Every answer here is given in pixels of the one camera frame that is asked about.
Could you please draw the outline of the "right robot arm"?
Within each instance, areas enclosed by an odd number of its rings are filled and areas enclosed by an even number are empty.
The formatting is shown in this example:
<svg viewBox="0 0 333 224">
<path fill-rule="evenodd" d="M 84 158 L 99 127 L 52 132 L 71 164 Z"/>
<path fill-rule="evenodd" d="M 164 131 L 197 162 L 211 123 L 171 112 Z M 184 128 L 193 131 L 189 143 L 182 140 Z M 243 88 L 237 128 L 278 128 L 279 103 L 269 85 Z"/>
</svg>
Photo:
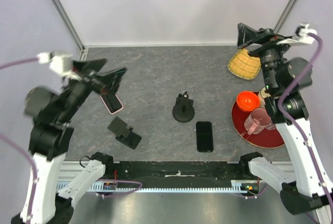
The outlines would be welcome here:
<svg viewBox="0 0 333 224">
<path fill-rule="evenodd" d="M 323 40 L 307 23 L 300 23 L 294 34 L 284 36 L 270 28 L 253 29 L 237 25 L 237 47 L 252 44 L 251 57 L 260 60 L 269 97 L 265 108 L 287 148 L 294 168 L 289 178 L 260 153 L 243 155 L 238 166 L 244 179 L 257 176 L 275 189 L 285 207 L 293 214 L 308 213 L 332 205 L 332 180 L 317 152 L 310 119 L 300 90 L 312 84 L 313 63 L 319 57 Z"/>
</svg>

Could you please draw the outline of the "black phone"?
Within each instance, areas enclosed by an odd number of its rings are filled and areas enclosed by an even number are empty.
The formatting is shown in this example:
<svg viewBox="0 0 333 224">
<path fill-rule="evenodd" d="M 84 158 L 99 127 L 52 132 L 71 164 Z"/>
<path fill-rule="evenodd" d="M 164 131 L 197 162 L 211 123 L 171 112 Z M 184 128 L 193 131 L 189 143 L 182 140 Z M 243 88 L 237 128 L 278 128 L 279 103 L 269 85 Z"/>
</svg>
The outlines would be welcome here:
<svg viewBox="0 0 333 224">
<path fill-rule="evenodd" d="M 212 123 L 208 121 L 196 122 L 197 151 L 210 153 L 214 150 Z"/>
</svg>

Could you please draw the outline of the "round base phone stand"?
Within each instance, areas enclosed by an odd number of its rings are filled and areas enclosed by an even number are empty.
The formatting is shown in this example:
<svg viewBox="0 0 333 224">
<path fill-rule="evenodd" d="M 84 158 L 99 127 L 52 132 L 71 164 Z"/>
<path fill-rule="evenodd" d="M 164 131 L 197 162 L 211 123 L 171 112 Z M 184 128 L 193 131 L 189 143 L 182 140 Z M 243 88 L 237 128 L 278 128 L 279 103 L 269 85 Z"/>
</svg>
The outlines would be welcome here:
<svg viewBox="0 0 333 224">
<path fill-rule="evenodd" d="M 180 93 L 175 101 L 175 106 L 172 109 L 173 118 L 180 123 L 190 122 L 195 115 L 193 107 L 194 101 L 189 98 L 188 92 Z"/>
</svg>

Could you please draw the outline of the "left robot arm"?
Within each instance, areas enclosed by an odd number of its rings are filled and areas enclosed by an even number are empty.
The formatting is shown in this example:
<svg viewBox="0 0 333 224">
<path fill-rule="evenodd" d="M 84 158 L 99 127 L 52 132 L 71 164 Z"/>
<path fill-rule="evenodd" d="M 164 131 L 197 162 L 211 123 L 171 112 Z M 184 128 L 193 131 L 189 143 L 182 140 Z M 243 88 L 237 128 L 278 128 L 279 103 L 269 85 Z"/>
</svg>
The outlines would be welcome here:
<svg viewBox="0 0 333 224">
<path fill-rule="evenodd" d="M 69 57 L 44 53 L 39 62 L 69 80 L 60 94 L 38 86 L 25 99 L 24 113 L 32 118 L 29 148 L 24 152 L 31 164 L 30 181 L 24 207 L 12 223 L 69 223 L 78 201 L 99 179 L 114 173 L 113 158 L 100 152 L 91 156 L 86 167 L 64 189 L 56 185 L 68 152 L 74 129 L 70 122 L 91 93 L 100 95 L 107 110 L 122 109 L 117 91 L 127 69 L 102 72 L 104 58 L 74 61 Z"/>
</svg>

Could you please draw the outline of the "pink case phone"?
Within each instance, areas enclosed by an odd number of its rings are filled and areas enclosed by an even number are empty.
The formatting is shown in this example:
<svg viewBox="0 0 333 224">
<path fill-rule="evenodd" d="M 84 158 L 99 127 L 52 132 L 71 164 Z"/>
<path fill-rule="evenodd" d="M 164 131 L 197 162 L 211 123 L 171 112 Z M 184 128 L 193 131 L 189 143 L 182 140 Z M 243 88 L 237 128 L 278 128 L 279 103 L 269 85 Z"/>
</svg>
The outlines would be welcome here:
<svg viewBox="0 0 333 224">
<path fill-rule="evenodd" d="M 108 112 L 112 115 L 116 114 L 117 112 L 123 109 L 123 104 L 115 94 L 104 92 L 100 94 L 100 98 L 103 101 Z"/>
</svg>

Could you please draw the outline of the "folding black phone stand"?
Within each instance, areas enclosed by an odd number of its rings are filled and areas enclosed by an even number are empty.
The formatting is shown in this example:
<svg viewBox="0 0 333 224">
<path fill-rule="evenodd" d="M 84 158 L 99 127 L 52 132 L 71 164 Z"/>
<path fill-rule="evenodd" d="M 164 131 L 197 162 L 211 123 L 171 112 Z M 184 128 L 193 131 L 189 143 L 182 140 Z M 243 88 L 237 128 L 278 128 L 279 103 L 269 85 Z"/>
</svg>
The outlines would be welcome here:
<svg viewBox="0 0 333 224">
<path fill-rule="evenodd" d="M 125 146 L 135 150 L 139 145 L 142 137 L 133 132 L 133 128 L 129 127 L 121 118 L 115 117 L 108 126 L 108 130 L 115 136 L 116 140 Z"/>
</svg>

